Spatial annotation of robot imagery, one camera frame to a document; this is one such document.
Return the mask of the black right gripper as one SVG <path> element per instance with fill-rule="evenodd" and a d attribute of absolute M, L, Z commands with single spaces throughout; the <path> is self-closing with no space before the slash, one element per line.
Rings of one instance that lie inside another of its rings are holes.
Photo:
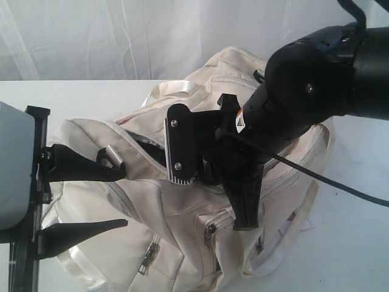
<path fill-rule="evenodd" d="M 264 165 L 258 151 L 238 137 L 235 118 L 241 107 L 234 94 L 221 94 L 216 110 L 195 117 L 197 179 L 206 185 L 224 184 L 235 213 L 234 231 L 259 227 L 259 202 Z"/>

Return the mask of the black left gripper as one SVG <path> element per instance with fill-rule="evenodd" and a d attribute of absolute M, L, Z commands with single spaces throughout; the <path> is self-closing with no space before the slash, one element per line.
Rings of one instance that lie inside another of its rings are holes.
<path fill-rule="evenodd" d="M 73 149 L 53 144 L 46 147 L 50 109 L 29 105 L 34 119 L 32 179 L 27 213 L 10 244 L 9 291 L 37 291 L 40 260 L 56 257 L 73 246 L 104 232 L 128 225 L 125 219 L 92 223 L 55 223 L 41 229 L 43 204 L 52 199 L 49 182 L 113 182 L 126 177 L 126 165 L 110 145 L 90 160 Z"/>

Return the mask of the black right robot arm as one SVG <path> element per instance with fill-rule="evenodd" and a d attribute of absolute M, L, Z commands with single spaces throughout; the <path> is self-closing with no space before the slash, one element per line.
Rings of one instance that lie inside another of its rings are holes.
<path fill-rule="evenodd" d="M 233 228 L 258 227 L 264 165 L 333 116 L 388 119 L 388 29 L 320 29 L 277 50 L 243 104 L 219 99 L 211 169 L 235 213 Z"/>

